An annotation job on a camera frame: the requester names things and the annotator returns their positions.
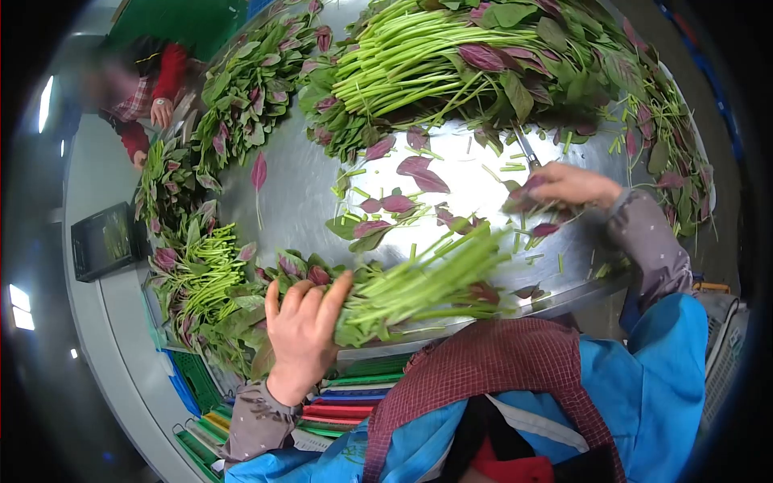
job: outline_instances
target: plaid shirt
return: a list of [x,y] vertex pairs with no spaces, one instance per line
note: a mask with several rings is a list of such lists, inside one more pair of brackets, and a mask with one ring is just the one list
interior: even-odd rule
[[590,448],[610,444],[615,480],[625,481],[609,428],[580,384],[580,337],[572,328],[538,318],[478,321],[414,361],[368,424],[363,481],[379,481],[392,432],[455,401],[487,393],[549,393]]
[[107,112],[113,114],[121,122],[136,121],[150,116],[150,109],[153,107],[153,90],[158,79],[150,77],[141,77],[137,84],[137,90],[127,100],[110,109]]

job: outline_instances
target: person's right hand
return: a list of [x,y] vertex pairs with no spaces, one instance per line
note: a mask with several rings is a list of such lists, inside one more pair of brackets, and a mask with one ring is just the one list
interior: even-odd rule
[[543,203],[592,203],[599,208],[609,209],[623,190],[618,183],[597,172],[555,161],[534,170],[530,178],[534,175],[543,176],[546,182],[531,189],[529,196]]
[[145,166],[145,161],[148,160],[148,153],[142,152],[142,151],[136,151],[134,159],[131,160],[131,163],[135,166],[136,169],[142,171],[142,168]]
[[338,346],[333,343],[335,321],[352,287],[351,271],[338,277],[325,293],[309,280],[290,287],[279,308],[279,283],[271,282],[266,292],[268,338],[276,362],[266,386],[285,406],[299,404],[335,361]]

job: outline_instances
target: knife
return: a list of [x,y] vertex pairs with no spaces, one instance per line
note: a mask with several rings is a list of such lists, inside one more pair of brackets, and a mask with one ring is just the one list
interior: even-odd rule
[[518,144],[521,145],[523,154],[526,155],[526,160],[529,162],[529,171],[531,172],[537,168],[541,168],[542,164],[534,154],[534,150],[531,148],[531,145],[529,145],[529,142],[526,140],[526,136],[524,136],[523,132],[521,132],[520,126],[518,126],[518,128],[516,129],[516,136],[518,137]]

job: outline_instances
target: fluorescent light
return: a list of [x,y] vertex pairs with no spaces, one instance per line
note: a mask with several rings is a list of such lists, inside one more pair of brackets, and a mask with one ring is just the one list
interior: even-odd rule
[[24,291],[14,285],[8,286],[9,292],[11,292],[11,303],[16,307],[21,308],[23,311],[29,312],[29,296]]
[[32,314],[23,311],[21,308],[13,308],[13,323],[18,328],[24,328],[28,331],[35,330],[35,324],[32,322]]
[[43,89],[43,94],[40,95],[40,115],[38,116],[38,132],[43,132],[43,128],[46,126],[46,119],[48,119],[48,107],[51,101],[51,87],[53,87],[53,76],[49,77],[46,88]]

